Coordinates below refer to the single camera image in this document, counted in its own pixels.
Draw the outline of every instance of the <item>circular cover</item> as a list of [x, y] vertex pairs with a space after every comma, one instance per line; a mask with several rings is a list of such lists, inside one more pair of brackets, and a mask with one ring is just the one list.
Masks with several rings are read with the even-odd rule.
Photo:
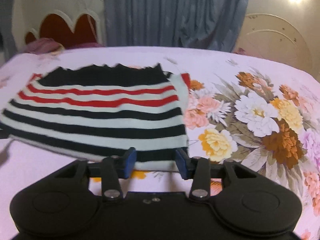
[[82, 229], [98, 207], [96, 197], [71, 179], [54, 179], [18, 193], [10, 213], [21, 231], [36, 236], [66, 236]]
[[236, 181], [214, 198], [218, 217], [235, 230], [253, 236], [273, 236], [292, 230], [302, 211], [297, 208], [301, 204], [294, 193], [279, 185], [245, 180]]

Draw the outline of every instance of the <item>pink cloth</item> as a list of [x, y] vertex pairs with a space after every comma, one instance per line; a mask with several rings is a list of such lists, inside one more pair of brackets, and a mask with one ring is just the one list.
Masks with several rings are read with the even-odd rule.
[[56, 51], [62, 47], [63, 46], [60, 43], [54, 41], [53, 39], [40, 38], [36, 41], [27, 44], [23, 48], [22, 53], [31, 53], [39, 55]]

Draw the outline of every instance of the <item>flower print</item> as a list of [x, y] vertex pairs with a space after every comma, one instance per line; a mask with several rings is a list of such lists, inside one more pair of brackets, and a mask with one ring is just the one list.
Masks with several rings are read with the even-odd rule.
[[210, 196], [215, 196], [222, 191], [221, 179], [211, 179]]
[[289, 127], [297, 134], [302, 132], [302, 116], [298, 108], [287, 99], [275, 98], [270, 102], [278, 110], [278, 120], [282, 118], [288, 123]]
[[301, 240], [309, 240], [311, 233], [306, 229], [304, 233], [300, 236]]
[[240, 100], [236, 101], [236, 118], [247, 123], [248, 129], [257, 137], [271, 135], [273, 131], [279, 132], [279, 127], [272, 117], [277, 117], [277, 110], [268, 104], [263, 98], [255, 92], [248, 96], [242, 95]]
[[203, 85], [204, 85], [203, 83], [200, 83], [197, 80], [191, 80], [190, 81], [190, 89], [193, 90], [193, 91], [200, 90], [200, 89], [204, 88]]
[[237, 143], [232, 139], [230, 132], [215, 129], [215, 125], [205, 129], [203, 134], [199, 135], [202, 149], [213, 162], [220, 162], [222, 159], [231, 157], [231, 154], [238, 150]]
[[101, 182], [101, 178], [91, 178], [93, 182]]
[[228, 126], [227, 123], [223, 120], [227, 113], [230, 112], [231, 107], [229, 106], [230, 103], [225, 103], [224, 101], [219, 101], [219, 107], [214, 109], [214, 111], [209, 111], [207, 116], [208, 118], [212, 118], [216, 122], [222, 123], [224, 126]]
[[299, 140], [303, 144], [302, 147], [307, 150], [307, 156], [316, 163], [320, 171], [320, 135], [309, 128], [299, 135]]
[[279, 126], [279, 132], [272, 132], [271, 135], [263, 137], [262, 144], [272, 152], [273, 158], [279, 164], [286, 164], [289, 169], [292, 169], [303, 155], [298, 135], [284, 119], [276, 122]]
[[194, 93], [189, 93], [188, 98], [188, 108], [189, 110], [195, 109], [198, 104], [198, 99], [195, 97]]
[[268, 83], [264, 79], [256, 78], [256, 83], [254, 84], [254, 90], [257, 90], [257, 91], [261, 92], [262, 94], [265, 94], [262, 87], [269, 90], [269, 91], [272, 90], [272, 87], [268, 86]]
[[254, 83], [257, 82], [257, 79], [250, 73], [239, 72], [236, 77], [240, 80], [240, 86], [254, 89]]
[[305, 176], [304, 184], [308, 187], [308, 192], [312, 198], [316, 198], [320, 195], [320, 178], [315, 172], [304, 172]]
[[130, 179], [144, 179], [147, 173], [149, 173], [149, 171], [133, 171]]
[[313, 213], [315, 214], [315, 216], [319, 216], [320, 215], [320, 195], [318, 195], [318, 197], [312, 199], [312, 207], [313, 207]]
[[315, 110], [315, 103], [308, 98], [298, 97], [299, 106], [303, 113], [312, 115]]
[[320, 176], [315, 172], [304, 172], [304, 184], [308, 187], [308, 192], [312, 197], [312, 207], [315, 216], [320, 215]]
[[208, 112], [217, 110], [219, 106], [220, 101], [210, 96], [203, 96], [198, 99], [198, 104], [196, 108], [206, 114]]
[[207, 126], [209, 124], [205, 113], [198, 109], [187, 110], [183, 119], [186, 127], [191, 130], [196, 127]]
[[290, 88], [287, 85], [281, 85], [279, 87], [280, 92], [283, 94], [283, 97], [287, 100], [291, 100], [295, 106], [299, 106], [299, 100], [298, 100], [298, 92], [294, 91], [292, 88]]
[[0, 89], [7, 86], [7, 81], [8, 81], [10, 78], [11, 78], [11, 77], [5, 77], [5, 78], [0, 79]]

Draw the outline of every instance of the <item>black stripe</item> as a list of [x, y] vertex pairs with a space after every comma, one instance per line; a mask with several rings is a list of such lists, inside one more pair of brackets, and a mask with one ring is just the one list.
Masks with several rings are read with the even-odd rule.
[[148, 120], [148, 121], [159, 121], [165, 120], [177, 115], [182, 115], [181, 109], [179, 107], [169, 110], [164, 113], [152, 114], [152, 113], [144, 113], [138, 111], [131, 110], [123, 110], [116, 113], [108, 113], [108, 112], [90, 112], [84, 110], [70, 110], [64, 108], [51, 108], [51, 107], [39, 107], [39, 106], [30, 106], [25, 104], [19, 104], [14, 99], [10, 102], [11, 105], [25, 110], [41, 112], [45, 114], [59, 114], [65, 116], [81, 116], [92, 119], [118, 119], [118, 118], [132, 118], [132, 119], [140, 119], [140, 120]]
[[160, 64], [143, 69], [128, 68], [118, 64], [116, 67], [91, 65], [78, 70], [59, 67], [38, 82], [47, 87], [65, 85], [131, 87], [155, 85], [168, 82], [168, 80]]
[[156, 128], [156, 129], [137, 129], [137, 128], [104, 128], [104, 127], [89, 127], [74, 124], [61, 124], [55, 122], [47, 122], [35, 118], [27, 117], [20, 114], [15, 114], [8, 110], [3, 111], [3, 115], [17, 122], [27, 123], [36, 127], [41, 127], [49, 130], [55, 130], [69, 134], [84, 134], [109, 138], [123, 139], [156, 139], [175, 137], [186, 134], [183, 124]]
[[[34, 134], [30, 132], [25, 132], [11, 128], [3, 123], [0, 123], [0, 128], [6, 130], [8, 133], [18, 136], [20, 138], [28, 139], [30, 141], [39, 142], [45, 145], [59, 147], [63, 149], [69, 149], [73, 151], [78, 151], [82, 153], [89, 153], [99, 156], [112, 156], [118, 155], [122, 156], [126, 150], [115, 149], [109, 147], [92, 146], [88, 144], [75, 143], [66, 140], [60, 140], [56, 138], [51, 138], [45, 135]], [[170, 161], [175, 159], [175, 149], [163, 149], [163, 150], [153, 150], [153, 151], [138, 151], [137, 161], [138, 162], [148, 162], [148, 161]]]

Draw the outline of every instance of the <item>red stripe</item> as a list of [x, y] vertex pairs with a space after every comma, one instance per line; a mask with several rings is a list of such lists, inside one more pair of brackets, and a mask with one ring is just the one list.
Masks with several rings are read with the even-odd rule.
[[37, 89], [33, 85], [29, 84], [28, 89], [33, 92], [33, 93], [42, 93], [42, 94], [68, 94], [72, 93], [78, 96], [83, 96], [83, 95], [102, 95], [102, 96], [110, 96], [110, 95], [115, 95], [115, 94], [128, 94], [128, 95], [140, 95], [140, 94], [162, 94], [163, 92], [169, 91], [169, 90], [174, 90], [174, 86], [166, 86], [164, 88], [160, 89], [140, 89], [140, 90], [123, 90], [123, 89], [113, 89], [113, 90], [79, 90], [79, 89], [57, 89], [57, 90], [49, 90], [49, 89]]
[[188, 73], [181, 74], [183, 81], [187, 85], [188, 88], [190, 88], [190, 76]]
[[33, 80], [35, 80], [36, 78], [42, 78], [42, 74], [33, 74], [32, 75], [32, 77], [29, 79], [29, 81], [28, 82], [31, 82], [31, 81], [33, 81]]
[[93, 100], [93, 101], [83, 102], [83, 101], [76, 101], [71, 98], [47, 99], [47, 98], [40, 98], [40, 97], [29, 97], [25, 95], [22, 91], [20, 91], [18, 95], [23, 100], [32, 100], [37, 103], [53, 103], [53, 104], [67, 103], [73, 106], [92, 106], [92, 107], [118, 107], [122, 104], [158, 107], [158, 106], [164, 106], [170, 102], [179, 100], [177, 95], [173, 95], [161, 100], [133, 100], [129, 98], [121, 98], [115, 101]]

